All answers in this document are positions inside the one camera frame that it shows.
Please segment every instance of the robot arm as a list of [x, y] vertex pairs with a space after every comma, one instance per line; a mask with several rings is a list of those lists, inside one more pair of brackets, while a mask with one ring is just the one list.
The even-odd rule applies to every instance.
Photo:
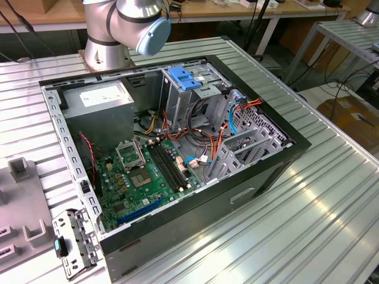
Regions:
[[171, 27], [161, 17], [159, 0], [83, 0], [88, 41], [87, 65], [95, 70], [127, 66], [130, 47], [144, 56], [156, 54]]
[[367, 28], [375, 27], [379, 22], [379, 0], [371, 0], [355, 21]]

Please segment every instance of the ram slot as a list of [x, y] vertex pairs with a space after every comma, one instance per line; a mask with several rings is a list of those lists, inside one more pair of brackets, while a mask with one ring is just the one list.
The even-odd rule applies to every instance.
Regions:
[[169, 170], [164, 166], [164, 161], [160, 158], [159, 153], [156, 151], [154, 145], [149, 145], [147, 147], [147, 150], [149, 151], [153, 161], [157, 164], [161, 174], [163, 174], [163, 177], [167, 180], [170, 188], [174, 191], [176, 191], [176, 183], [172, 176], [170, 175]]
[[168, 153], [163, 149], [161, 145], [157, 147], [157, 150], [159, 154], [167, 161], [167, 166], [170, 170], [170, 172], [173, 174], [176, 182], [181, 185], [182, 188], [185, 188], [187, 186], [187, 183], [185, 182], [184, 178], [180, 174], [178, 168], [174, 165], [170, 157], [168, 156]]
[[163, 177], [167, 180], [174, 192], [180, 191], [180, 188], [184, 189], [187, 187], [184, 178], [179, 173], [179, 170], [174, 166], [162, 146], [155, 144], [148, 146], [147, 149], [150, 155], [152, 155], [152, 158], [157, 164], [159, 170], [162, 172]]

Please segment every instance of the workbench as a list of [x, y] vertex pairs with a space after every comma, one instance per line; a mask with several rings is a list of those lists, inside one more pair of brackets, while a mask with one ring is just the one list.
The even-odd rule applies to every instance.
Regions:
[[[379, 52], [372, 49], [372, 44], [379, 42], [379, 27], [365, 28], [352, 20], [317, 22], [313, 25], [295, 58], [291, 62], [284, 79], [285, 83], [289, 82], [317, 33], [321, 33], [325, 36], [322, 44], [326, 45], [327, 42], [334, 41], [355, 55], [354, 59], [346, 68], [347, 72], [341, 81], [346, 79], [348, 75], [354, 71], [354, 66], [358, 63], [359, 59], [365, 60], [368, 64], [372, 64], [373, 67], [379, 68]], [[319, 47], [313, 57], [319, 57], [322, 50], [323, 48]]]
[[[23, 32], [26, 29], [20, 25], [14, 14], [8, 8], [1, 8], [1, 11], [15, 25], [17, 31]], [[259, 9], [256, 9], [255, 18], [258, 17]], [[256, 51], [256, 54], [262, 55], [267, 47], [269, 39], [281, 18], [301, 18], [301, 17], [322, 17], [337, 16], [337, 20], [345, 18], [350, 11], [350, 7], [344, 5], [342, 8], [326, 8], [324, 10], [308, 10], [295, 3], [293, 0], [287, 0], [279, 4], [276, 9], [268, 9], [263, 19], [269, 19], [270, 22], [266, 28], [265, 34]], [[36, 31], [54, 31], [54, 30], [78, 30], [86, 28], [85, 14], [82, 1], [79, 0], [58, 0], [58, 2], [46, 13], [37, 14], [33, 12], [19, 11], [33, 26]], [[212, 22], [212, 21], [235, 21], [251, 20], [254, 9], [247, 8], [241, 4], [230, 4], [228, 7], [216, 5], [212, 0], [205, 2], [182, 3], [182, 15], [179, 19], [177, 12], [171, 12], [172, 22]], [[0, 33], [11, 33], [12, 30], [6, 23], [0, 19]]]
[[[311, 143], [273, 187], [118, 283], [364, 283], [379, 263], [379, 162], [230, 40], [168, 43], [135, 64], [217, 55]], [[38, 81], [87, 73], [78, 54], [0, 64], [0, 166], [37, 164], [53, 217], [81, 203]], [[109, 283], [105, 261], [80, 283]], [[66, 283], [54, 250], [0, 283]]]

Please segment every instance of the blue pcie slot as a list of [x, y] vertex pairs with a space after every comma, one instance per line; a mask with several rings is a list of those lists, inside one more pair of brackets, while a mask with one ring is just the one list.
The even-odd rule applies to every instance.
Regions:
[[124, 224], [124, 223], [127, 223], [155, 208], [158, 208], [159, 207], [159, 204], [162, 200], [164, 200], [165, 197], [162, 197], [162, 198], [159, 198], [157, 201], [155, 201], [154, 203], [151, 203], [149, 204], [148, 206], [144, 207], [144, 208], [141, 208], [141, 209], [138, 209], [137, 211], [134, 211], [133, 213], [130, 213], [129, 215], [126, 215], [120, 219], [117, 220], [117, 224], [118, 225], [121, 225], [121, 224]]

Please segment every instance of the aluminum workbench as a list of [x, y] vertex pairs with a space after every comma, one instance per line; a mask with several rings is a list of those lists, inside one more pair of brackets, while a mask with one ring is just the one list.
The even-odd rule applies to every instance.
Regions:
[[347, 78], [353, 71], [359, 58], [365, 60], [368, 64], [372, 64], [372, 66], [376, 68], [379, 67], [379, 52], [372, 49], [372, 44], [379, 42], [378, 26], [375, 28], [365, 28], [352, 20], [317, 22], [309, 31], [295, 58], [291, 62], [288, 73], [284, 78], [285, 83], [288, 83], [291, 79], [300, 60], [303, 58], [317, 33], [323, 34], [325, 39], [316, 50], [309, 65], [312, 65], [314, 61], [317, 60], [316, 58], [320, 56], [328, 41], [334, 41], [355, 55], [353, 61], [346, 68], [347, 73], [343, 76], [344, 78]]
[[[216, 54], [312, 146], [267, 192], [118, 283], [364, 283], [379, 263], [379, 163], [233, 42], [169, 43], [136, 64]], [[37, 163], [53, 217], [79, 208], [38, 81], [87, 70], [74, 54], [0, 65], [0, 165]], [[104, 259], [79, 283], [109, 283]], [[66, 283], [54, 250], [0, 283]]]

